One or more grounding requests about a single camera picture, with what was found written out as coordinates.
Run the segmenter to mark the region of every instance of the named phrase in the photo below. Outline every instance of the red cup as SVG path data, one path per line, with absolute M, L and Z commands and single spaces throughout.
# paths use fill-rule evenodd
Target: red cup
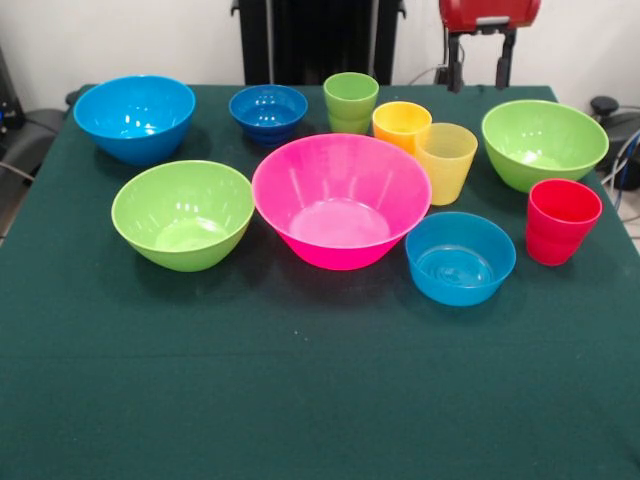
M 535 184 L 527 208 L 527 252 L 549 267 L 565 263 L 602 213 L 598 195 L 578 182 L 552 178 Z

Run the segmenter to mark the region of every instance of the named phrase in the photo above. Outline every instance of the small blue bowl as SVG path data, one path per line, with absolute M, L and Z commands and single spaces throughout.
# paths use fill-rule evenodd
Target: small blue bowl
M 282 85 L 256 85 L 236 93 L 229 112 L 254 142 L 282 145 L 293 135 L 309 104 L 297 90 Z
M 427 297 L 455 307 L 487 300 L 516 264 L 504 230 L 470 213 L 427 216 L 405 241 L 411 277 Z

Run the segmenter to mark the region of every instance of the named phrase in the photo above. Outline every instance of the light blue bowl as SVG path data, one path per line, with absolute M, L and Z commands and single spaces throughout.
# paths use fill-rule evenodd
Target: light blue bowl
M 487 300 L 516 264 L 509 235 L 470 213 L 428 215 L 407 235 L 405 248 L 418 289 L 455 307 Z
M 93 87 L 78 99 L 73 116 L 100 148 L 124 163 L 147 166 L 178 148 L 195 106 L 185 84 L 136 75 Z

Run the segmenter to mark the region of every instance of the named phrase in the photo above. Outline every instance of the blue bowl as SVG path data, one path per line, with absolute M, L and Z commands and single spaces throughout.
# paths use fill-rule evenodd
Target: blue bowl
M 136 75 L 93 87 L 78 99 L 73 116 L 100 148 L 124 163 L 147 166 L 178 148 L 195 106 L 183 83 Z
M 427 216 L 405 241 L 411 277 L 427 297 L 455 307 L 484 302 L 509 276 L 516 249 L 509 235 L 470 213 Z
M 282 145 L 293 135 L 309 104 L 297 90 L 282 85 L 256 85 L 236 93 L 229 112 L 254 142 Z

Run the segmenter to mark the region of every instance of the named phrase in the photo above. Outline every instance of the dark blue bowl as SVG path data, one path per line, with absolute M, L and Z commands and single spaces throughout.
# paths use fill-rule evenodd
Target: dark blue bowl
M 293 135 L 309 104 L 297 90 L 282 85 L 256 85 L 236 93 L 229 112 L 254 142 L 282 145 Z

